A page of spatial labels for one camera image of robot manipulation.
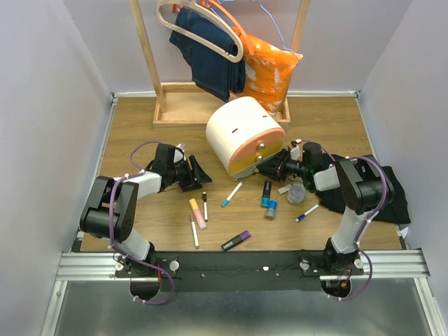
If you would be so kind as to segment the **white eraser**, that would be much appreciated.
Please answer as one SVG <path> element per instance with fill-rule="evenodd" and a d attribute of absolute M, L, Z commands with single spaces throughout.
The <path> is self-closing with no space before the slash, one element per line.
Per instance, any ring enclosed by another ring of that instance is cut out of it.
<path fill-rule="evenodd" d="M 290 189 L 291 189 L 291 184 L 287 184 L 287 185 L 285 185 L 285 186 L 279 188 L 279 189 L 278 189 L 278 193 L 279 193 L 280 195 L 282 195 L 282 194 L 284 194 L 284 193 L 287 193 Z"/>

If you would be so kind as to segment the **clear jar of paper clips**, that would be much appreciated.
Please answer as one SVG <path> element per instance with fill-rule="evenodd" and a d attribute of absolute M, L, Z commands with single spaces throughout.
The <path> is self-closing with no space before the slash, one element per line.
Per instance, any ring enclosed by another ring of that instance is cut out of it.
<path fill-rule="evenodd" d="M 288 190 L 286 199 L 289 204 L 297 205 L 301 203 L 307 194 L 307 190 L 302 183 L 293 183 Z"/>

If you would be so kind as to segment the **white rounded drawer organizer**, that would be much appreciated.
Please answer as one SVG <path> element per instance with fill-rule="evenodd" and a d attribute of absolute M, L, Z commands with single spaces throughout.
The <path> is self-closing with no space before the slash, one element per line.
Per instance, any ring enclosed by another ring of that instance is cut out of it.
<path fill-rule="evenodd" d="M 227 173 L 242 179 L 277 154 L 285 131 L 252 97 L 240 97 L 216 110 L 206 124 L 206 140 Z"/>

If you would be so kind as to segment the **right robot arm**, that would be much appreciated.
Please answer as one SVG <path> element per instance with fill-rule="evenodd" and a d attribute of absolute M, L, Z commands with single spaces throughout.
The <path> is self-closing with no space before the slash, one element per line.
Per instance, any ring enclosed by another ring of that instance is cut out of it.
<path fill-rule="evenodd" d="M 255 169 L 276 181 L 299 177 L 311 193 L 340 189 L 345 204 L 343 217 L 327 241 L 321 261 L 326 272 L 338 274 L 354 264 L 368 225 L 395 196 L 393 184 L 372 155 L 341 159 L 329 155 L 332 163 L 325 165 L 327 152 L 318 143 L 305 142 L 299 160 L 293 159 L 292 152 L 282 149 Z"/>

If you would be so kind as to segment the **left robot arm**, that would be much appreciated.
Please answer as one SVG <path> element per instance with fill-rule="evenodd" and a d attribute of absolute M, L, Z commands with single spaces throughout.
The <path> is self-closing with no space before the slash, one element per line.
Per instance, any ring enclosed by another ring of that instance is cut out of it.
<path fill-rule="evenodd" d="M 129 159 L 137 173 L 94 180 L 79 224 L 82 232 L 107 240 L 115 252 L 131 261 L 131 268 L 141 277 L 158 266 L 154 245 L 134 229 L 137 201 L 174 184 L 187 192 L 212 182 L 195 156 L 186 156 L 182 146 L 159 141 L 156 145 L 155 157 L 146 167 Z"/>

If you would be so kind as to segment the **white marker black cap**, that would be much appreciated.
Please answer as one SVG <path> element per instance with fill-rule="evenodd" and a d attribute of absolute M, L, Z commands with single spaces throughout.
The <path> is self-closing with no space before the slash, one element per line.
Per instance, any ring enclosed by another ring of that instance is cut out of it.
<path fill-rule="evenodd" d="M 202 202 L 203 202 L 203 217 L 204 221 L 208 221 L 208 204 L 207 204 L 207 193 L 202 192 Z"/>

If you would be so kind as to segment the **black highlighter blue cap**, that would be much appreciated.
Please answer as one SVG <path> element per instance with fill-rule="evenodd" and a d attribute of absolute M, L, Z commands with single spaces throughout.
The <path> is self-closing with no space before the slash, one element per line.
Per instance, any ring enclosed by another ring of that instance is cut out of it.
<path fill-rule="evenodd" d="M 271 189 L 272 189 L 272 182 L 265 181 L 261 197 L 261 207 L 263 208 L 267 208 L 269 206 Z"/>

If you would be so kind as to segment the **white marker light blue cap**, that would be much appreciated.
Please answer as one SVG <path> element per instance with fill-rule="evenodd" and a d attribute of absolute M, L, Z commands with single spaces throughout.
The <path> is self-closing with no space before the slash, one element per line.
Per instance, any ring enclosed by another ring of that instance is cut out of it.
<path fill-rule="evenodd" d="M 223 203 L 221 204 L 221 206 L 224 208 L 226 207 L 229 202 L 231 201 L 231 199 L 236 195 L 236 193 L 239 191 L 239 189 L 243 186 L 243 182 L 239 182 L 235 188 L 232 190 L 232 192 L 225 198 L 225 200 L 223 201 Z"/>

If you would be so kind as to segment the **pink highlighter orange cap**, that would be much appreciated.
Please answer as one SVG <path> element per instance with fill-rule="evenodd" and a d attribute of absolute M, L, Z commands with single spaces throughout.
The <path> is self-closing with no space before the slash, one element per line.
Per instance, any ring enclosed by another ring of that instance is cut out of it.
<path fill-rule="evenodd" d="M 205 219 L 199 209 L 196 199 L 192 198 L 188 201 L 190 208 L 192 209 L 193 216 L 196 219 L 196 222 L 201 230 L 204 230 L 207 227 Z"/>

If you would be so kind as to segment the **white marker brown cap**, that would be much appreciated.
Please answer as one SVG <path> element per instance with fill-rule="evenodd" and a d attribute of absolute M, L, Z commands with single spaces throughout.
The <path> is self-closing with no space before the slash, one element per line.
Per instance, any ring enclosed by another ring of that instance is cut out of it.
<path fill-rule="evenodd" d="M 193 236 L 195 249 L 199 249 L 200 243 L 199 243 L 199 238 L 197 235 L 195 219 L 194 219 L 193 215 L 191 215 L 191 214 L 190 214 L 190 224 L 191 224 L 191 228 L 192 228 L 192 236 Z"/>

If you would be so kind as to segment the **orange white garment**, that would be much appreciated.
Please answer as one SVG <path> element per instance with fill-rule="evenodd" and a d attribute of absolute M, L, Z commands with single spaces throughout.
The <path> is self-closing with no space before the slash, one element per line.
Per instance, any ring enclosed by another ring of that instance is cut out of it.
<path fill-rule="evenodd" d="M 238 97 L 253 97 L 275 116 L 286 96 L 289 81 L 303 55 L 280 50 L 250 34 L 233 29 L 244 46 L 245 84 Z"/>

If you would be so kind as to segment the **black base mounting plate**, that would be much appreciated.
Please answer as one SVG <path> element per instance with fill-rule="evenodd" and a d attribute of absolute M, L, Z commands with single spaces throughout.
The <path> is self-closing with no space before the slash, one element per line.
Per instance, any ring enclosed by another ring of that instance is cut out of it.
<path fill-rule="evenodd" d="M 321 282 L 364 274 L 352 262 L 325 266 L 320 250 L 157 252 L 158 267 L 174 280 L 175 291 L 319 291 Z"/>

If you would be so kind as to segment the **dark blue jeans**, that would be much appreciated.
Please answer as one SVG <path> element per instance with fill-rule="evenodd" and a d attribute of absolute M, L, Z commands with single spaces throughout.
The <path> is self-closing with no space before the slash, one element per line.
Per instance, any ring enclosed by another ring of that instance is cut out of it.
<path fill-rule="evenodd" d="M 232 51 L 235 55 L 237 47 L 231 38 L 219 28 L 212 25 L 204 17 L 190 9 L 182 8 L 175 24 L 183 28 L 198 30 L 197 34 L 204 33 L 204 37 L 213 43 Z M 214 51 L 198 42 L 175 31 L 171 33 L 169 42 L 176 46 L 186 63 L 190 66 L 192 80 L 196 86 L 228 102 L 230 94 L 243 92 L 245 84 L 245 62 L 232 63 Z"/>

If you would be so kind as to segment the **beige clothes hanger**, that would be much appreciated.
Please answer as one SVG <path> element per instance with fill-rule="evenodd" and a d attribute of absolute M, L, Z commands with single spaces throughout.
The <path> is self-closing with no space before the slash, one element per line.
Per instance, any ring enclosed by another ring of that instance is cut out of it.
<path fill-rule="evenodd" d="M 222 32 L 226 33 L 233 43 L 237 47 L 237 53 L 234 55 L 232 51 L 227 51 L 226 49 L 220 47 L 219 45 L 213 43 L 210 39 L 204 37 L 204 33 L 197 34 L 198 30 L 194 30 L 193 28 L 183 28 L 179 24 L 171 23 L 163 18 L 162 8 L 170 5 L 180 5 L 186 9 L 190 9 L 193 12 L 200 14 L 203 18 L 208 20 L 212 25 L 219 28 Z M 232 30 L 232 28 L 221 18 L 219 18 L 216 14 L 212 13 L 208 9 L 199 5 L 196 1 L 158 1 L 156 3 L 156 15 L 159 22 L 172 30 L 173 32 L 180 33 L 189 39 L 192 39 L 199 44 L 207 47 L 208 49 L 214 51 L 216 54 L 224 57 L 228 61 L 232 63 L 240 62 L 244 57 L 244 45 L 239 36 Z"/>

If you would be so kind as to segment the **aluminium frame rail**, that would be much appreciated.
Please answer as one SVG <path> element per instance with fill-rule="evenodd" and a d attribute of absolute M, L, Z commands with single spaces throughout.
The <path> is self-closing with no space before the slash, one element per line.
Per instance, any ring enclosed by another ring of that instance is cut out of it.
<path fill-rule="evenodd" d="M 173 252 L 160 254 L 160 268 L 174 279 L 184 273 L 205 278 L 218 276 L 286 274 L 319 278 L 322 281 L 345 279 L 411 279 L 430 275 L 420 250 L 368 251 L 357 257 L 355 263 L 339 271 L 325 271 L 318 266 L 319 252 L 310 251 L 236 251 L 236 252 Z M 122 260 L 114 253 L 65 253 L 59 260 L 58 281 L 108 281 L 132 279 L 155 280 L 156 269 Z"/>

